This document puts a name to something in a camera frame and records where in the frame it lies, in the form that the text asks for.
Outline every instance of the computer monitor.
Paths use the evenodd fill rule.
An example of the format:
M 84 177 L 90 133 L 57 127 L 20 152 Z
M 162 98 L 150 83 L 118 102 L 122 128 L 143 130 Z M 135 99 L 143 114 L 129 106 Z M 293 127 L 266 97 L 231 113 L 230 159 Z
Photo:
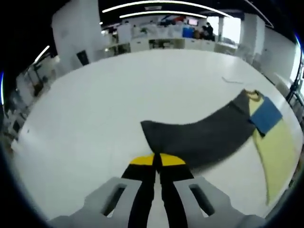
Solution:
M 193 26 L 197 26 L 199 24 L 199 20 L 190 18 L 190 19 L 188 19 L 188 24 L 193 25 Z

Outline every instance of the white cabinet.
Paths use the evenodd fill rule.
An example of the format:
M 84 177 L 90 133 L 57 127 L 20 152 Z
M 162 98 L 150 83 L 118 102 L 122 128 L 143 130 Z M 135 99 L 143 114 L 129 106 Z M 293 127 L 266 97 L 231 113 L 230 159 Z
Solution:
M 185 49 L 201 50 L 201 40 L 185 38 Z
M 134 39 L 130 42 L 131 52 L 149 50 L 149 40 L 147 38 Z
M 203 51 L 214 51 L 215 42 L 209 40 L 201 41 L 201 50 Z

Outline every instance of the ceiling light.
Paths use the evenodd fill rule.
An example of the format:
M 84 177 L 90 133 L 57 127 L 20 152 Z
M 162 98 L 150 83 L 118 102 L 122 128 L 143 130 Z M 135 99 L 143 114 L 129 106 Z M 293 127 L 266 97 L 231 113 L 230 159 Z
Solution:
M 130 13 L 130 14 L 125 14 L 120 16 L 119 18 L 127 18 L 127 17 L 132 17 L 132 16 L 137 16 L 137 15 L 144 15 L 144 14 L 160 14 L 160 13 L 166 13 L 166 14 L 183 14 L 183 15 L 188 15 L 188 16 L 194 16 L 198 18 L 207 18 L 204 15 L 196 14 L 196 13 L 186 13 L 186 12 L 180 12 L 180 11 L 165 11 L 165 10 L 157 10 L 157 11 L 145 11 L 145 12 L 139 12 L 139 13 Z
M 250 2 L 248 0 L 244 0 L 244 1 L 247 2 L 250 6 L 252 6 L 256 11 L 258 11 L 261 14 L 261 16 L 270 24 L 270 27 L 272 29 L 275 28 L 274 25 L 270 22 L 270 20 L 268 20 L 268 18 L 254 4 L 252 4 L 252 2 Z
M 157 4 L 158 3 L 172 3 L 172 4 L 195 6 L 195 7 L 203 8 L 203 9 L 206 9 L 206 10 L 211 10 L 213 12 L 219 13 L 219 14 L 224 15 L 224 16 L 229 17 L 229 18 L 233 18 L 233 16 L 231 16 L 229 14 L 226 14 L 222 11 L 219 11 L 217 9 L 214 9 L 214 8 L 211 8 L 211 7 L 208 7 L 208 6 L 203 6 L 203 5 L 199 5 L 199 4 L 195 4 L 195 3 L 191 3 L 191 2 L 186 2 L 186 1 L 174 1 L 174 0 L 147 0 L 147 1 L 131 2 L 131 3 L 126 3 L 126 4 L 123 4 L 123 5 L 108 8 L 106 10 L 103 10 L 102 12 L 106 13 L 106 12 L 116 10 L 116 9 L 120 9 L 120 8 L 123 8 L 123 7 L 135 6 L 135 5 L 141 5 L 141 4 L 151 4 L 151 3 L 157 3 Z
M 37 63 L 38 60 L 41 58 L 41 56 L 49 49 L 49 46 L 47 46 L 45 49 L 43 49 L 43 51 L 37 56 L 37 58 L 35 59 L 34 63 Z
M 4 105 L 3 77 L 4 77 L 4 72 L 2 72 L 2 77 L 1 77 L 1 104 L 2 105 Z

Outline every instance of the ceiling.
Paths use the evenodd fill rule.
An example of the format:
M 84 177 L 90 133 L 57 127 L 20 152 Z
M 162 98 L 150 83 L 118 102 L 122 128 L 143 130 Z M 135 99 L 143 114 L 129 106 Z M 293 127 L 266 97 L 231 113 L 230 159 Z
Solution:
M 100 11 L 102 11 L 109 7 L 133 1 L 136 0 L 99 0 L 99 8 Z M 244 0 L 184 1 L 209 6 L 218 10 L 233 9 L 258 14 L 258 12 Z M 2 37 L 2 43 L 0 45 L 0 71 L 4 70 L 6 73 L 5 85 L 7 85 L 7 91 L 15 86 L 15 77 L 31 64 L 47 45 L 50 45 L 50 51 L 56 54 L 52 28 L 50 26 L 51 18 L 66 2 L 68 2 L 68 0 L 28 0 L 18 1 L 18 3 L 9 1 L 5 2 L 4 7 L 0 7 L 2 12 L 5 12 L 5 14 L 2 13 L 0 15 Z M 295 28 L 300 28 L 299 20 L 297 20 L 295 14 L 291 13 L 298 9 L 296 5 L 293 5 L 295 0 L 251 0 L 251 2 L 266 15 L 277 32 L 295 42 L 292 27 L 288 24 L 288 19 L 282 14 L 282 12 L 287 14 L 288 17 L 293 20 L 293 25 L 296 25 Z M 165 4 L 162 9 L 192 13 L 203 11 L 196 7 L 179 4 Z M 120 15 L 139 11 L 145 11 L 143 5 L 126 7 L 106 14 L 101 13 L 101 18 L 105 24 L 108 24 L 119 21 Z

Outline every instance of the white table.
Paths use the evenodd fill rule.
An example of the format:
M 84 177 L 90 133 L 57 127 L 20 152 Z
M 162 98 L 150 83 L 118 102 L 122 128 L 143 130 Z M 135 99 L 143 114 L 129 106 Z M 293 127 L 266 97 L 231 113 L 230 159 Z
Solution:
M 222 80 L 229 75 L 254 78 L 246 89 L 270 97 L 290 126 L 300 155 L 303 136 L 291 108 L 249 64 L 197 50 L 143 51 L 73 71 L 37 102 L 20 132 L 14 157 L 29 194 L 48 219 L 74 213 L 85 196 L 109 178 L 120 177 L 130 160 L 151 153 L 140 121 L 184 124 L 207 117 L 244 88 Z M 264 170 L 251 138 L 201 175 L 244 214 L 264 217 L 276 204 L 277 200 L 266 205 Z M 149 220 L 150 227 L 166 220 L 165 213 L 158 216 Z

